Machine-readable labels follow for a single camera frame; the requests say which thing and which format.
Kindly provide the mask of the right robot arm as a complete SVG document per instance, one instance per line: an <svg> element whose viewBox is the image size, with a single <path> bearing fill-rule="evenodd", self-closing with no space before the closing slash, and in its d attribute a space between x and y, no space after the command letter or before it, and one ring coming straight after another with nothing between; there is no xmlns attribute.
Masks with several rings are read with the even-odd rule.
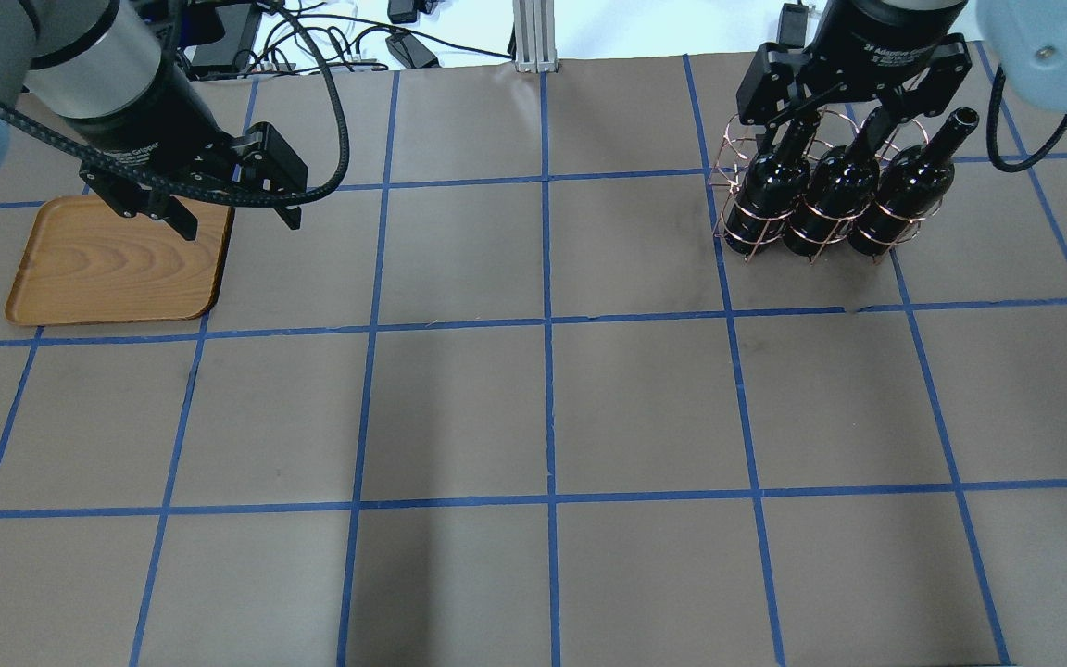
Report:
<svg viewBox="0 0 1067 667"><path fill-rule="evenodd" d="M962 1L829 1L803 49L762 44L736 92L745 125L876 100L897 121L939 117L973 67ZM1067 1L981 1L983 39L1022 100L1067 114Z"/></svg>

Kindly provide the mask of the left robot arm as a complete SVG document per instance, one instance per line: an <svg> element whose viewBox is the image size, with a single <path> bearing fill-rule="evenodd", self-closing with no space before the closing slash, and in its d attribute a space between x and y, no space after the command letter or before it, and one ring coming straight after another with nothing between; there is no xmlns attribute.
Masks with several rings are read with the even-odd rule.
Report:
<svg viewBox="0 0 1067 667"><path fill-rule="evenodd" d="M266 122L225 132L130 1L0 1L0 106L34 94L87 147L216 195L293 195L308 168ZM0 118L0 166L11 132Z"/></svg>

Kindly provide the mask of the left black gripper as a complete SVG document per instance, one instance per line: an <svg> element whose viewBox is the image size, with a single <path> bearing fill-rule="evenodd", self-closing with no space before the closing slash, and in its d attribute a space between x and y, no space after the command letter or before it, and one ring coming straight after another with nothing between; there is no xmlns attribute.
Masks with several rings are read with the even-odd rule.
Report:
<svg viewBox="0 0 1067 667"><path fill-rule="evenodd" d="M226 132L192 88L152 88L123 109L64 117L85 143L130 170L209 193L229 206L270 208L275 195L304 194L308 165L269 122ZM195 215L173 195L149 195L149 217L194 242Z"/></svg>

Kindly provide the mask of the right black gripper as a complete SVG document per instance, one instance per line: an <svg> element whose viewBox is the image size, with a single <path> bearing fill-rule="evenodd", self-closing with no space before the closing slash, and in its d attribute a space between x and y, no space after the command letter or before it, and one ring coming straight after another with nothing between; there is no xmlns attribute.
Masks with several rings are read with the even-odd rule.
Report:
<svg viewBox="0 0 1067 667"><path fill-rule="evenodd" d="M778 127L800 111L878 90L892 120L939 117L973 68L962 33L964 1L826 1L803 51L762 44L735 93L742 125ZM915 73L915 88L902 83Z"/></svg>

